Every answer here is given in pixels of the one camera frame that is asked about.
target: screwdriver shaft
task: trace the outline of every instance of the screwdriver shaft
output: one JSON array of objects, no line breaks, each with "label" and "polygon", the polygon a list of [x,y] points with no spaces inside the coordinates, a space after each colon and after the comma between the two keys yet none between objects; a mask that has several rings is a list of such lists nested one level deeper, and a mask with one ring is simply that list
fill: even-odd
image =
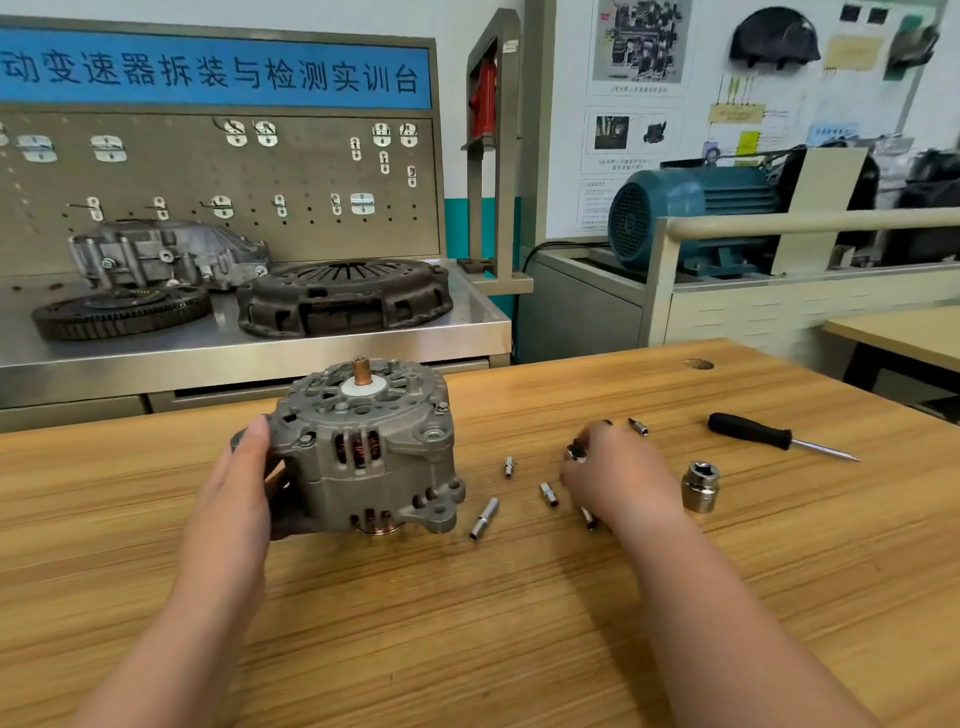
[{"label": "screwdriver shaft", "polygon": [[793,438],[792,440],[790,440],[790,442],[793,443],[794,445],[799,445],[801,448],[815,449],[817,450],[817,452],[825,452],[827,455],[833,455],[834,457],[842,457],[844,460],[853,460],[857,463],[862,462],[860,458],[853,457],[848,452],[844,452],[842,450],[826,448],[823,445],[817,445],[816,443],[808,443],[806,440],[798,440],[797,438]]}]

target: black screwdriver handle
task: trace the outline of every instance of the black screwdriver handle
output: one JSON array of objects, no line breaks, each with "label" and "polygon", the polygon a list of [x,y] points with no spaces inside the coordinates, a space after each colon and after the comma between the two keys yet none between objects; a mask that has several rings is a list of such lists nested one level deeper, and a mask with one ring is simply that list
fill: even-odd
[{"label": "black screwdriver handle", "polygon": [[749,440],[775,448],[790,449],[793,432],[788,429],[773,429],[767,425],[748,420],[746,417],[728,415],[726,412],[714,412],[707,420],[710,432],[735,437],[737,440]]}]

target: diagram poster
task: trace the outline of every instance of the diagram poster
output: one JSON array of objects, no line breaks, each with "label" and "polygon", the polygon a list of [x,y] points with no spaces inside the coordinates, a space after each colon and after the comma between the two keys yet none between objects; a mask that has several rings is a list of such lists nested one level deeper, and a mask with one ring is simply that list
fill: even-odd
[{"label": "diagram poster", "polygon": [[684,77],[691,2],[600,2],[593,80],[679,84]]}]

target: alternator housing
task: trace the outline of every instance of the alternator housing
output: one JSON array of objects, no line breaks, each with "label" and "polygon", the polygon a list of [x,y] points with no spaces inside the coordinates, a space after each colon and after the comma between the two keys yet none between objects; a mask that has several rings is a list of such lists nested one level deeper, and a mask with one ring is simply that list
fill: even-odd
[{"label": "alternator housing", "polygon": [[446,383],[429,367],[356,359],[306,376],[277,403],[270,434],[289,479],[284,510],[302,509],[297,532],[379,534],[413,522],[445,533],[456,523],[466,488]]}]

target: red hydraulic jack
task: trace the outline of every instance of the red hydraulic jack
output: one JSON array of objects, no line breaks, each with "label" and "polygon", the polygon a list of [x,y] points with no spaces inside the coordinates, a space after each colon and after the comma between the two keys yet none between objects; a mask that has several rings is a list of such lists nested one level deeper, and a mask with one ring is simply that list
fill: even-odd
[{"label": "red hydraulic jack", "polygon": [[473,138],[496,132],[496,64],[483,61],[480,64],[480,80],[469,101],[473,112]]}]

